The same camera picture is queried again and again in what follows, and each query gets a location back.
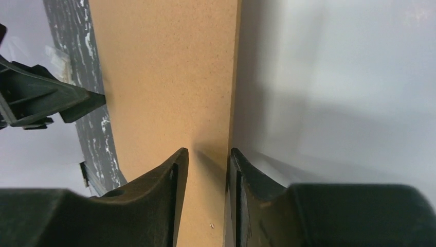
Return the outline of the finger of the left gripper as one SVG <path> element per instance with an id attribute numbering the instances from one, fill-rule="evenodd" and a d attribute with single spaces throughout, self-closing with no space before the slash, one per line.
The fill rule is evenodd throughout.
<path id="1" fill-rule="evenodd" d="M 1 129 L 47 129 L 56 113 L 69 124 L 105 104 L 103 94 L 61 82 L 41 65 L 1 57 Z"/>

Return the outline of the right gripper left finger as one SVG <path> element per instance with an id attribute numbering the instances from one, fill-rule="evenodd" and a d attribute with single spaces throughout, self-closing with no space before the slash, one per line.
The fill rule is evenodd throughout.
<path id="1" fill-rule="evenodd" d="M 1 246 L 176 246 L 189 152 L 101 197 L 2 189 Z"/>

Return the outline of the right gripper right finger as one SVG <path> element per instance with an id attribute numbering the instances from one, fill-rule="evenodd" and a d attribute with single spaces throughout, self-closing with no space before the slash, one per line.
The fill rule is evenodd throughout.
<path id="1" fill-rule="evenodd" d="M 411 186 L 284 187 L 233 148 L 229 194 L 235 246 L 435 246 L 435 211 Z"/>

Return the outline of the brown backing board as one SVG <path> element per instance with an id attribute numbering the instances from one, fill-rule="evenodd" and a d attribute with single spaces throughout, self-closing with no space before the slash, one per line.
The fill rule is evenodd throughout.
<path id="1" fill-rule="evenodd" d="M 89 4 L 122 174 L 187 148 L 177 244 L 223 246 L 240 1 Z"/>

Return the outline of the printed photo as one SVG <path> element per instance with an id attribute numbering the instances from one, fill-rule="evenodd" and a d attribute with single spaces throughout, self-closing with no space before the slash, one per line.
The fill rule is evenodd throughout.
<path id="1" fill-rule="evenodd" d="M 233 148 L 284 187 L 400 184 L 435 211 L 435 1 L 242 1 Z"/>

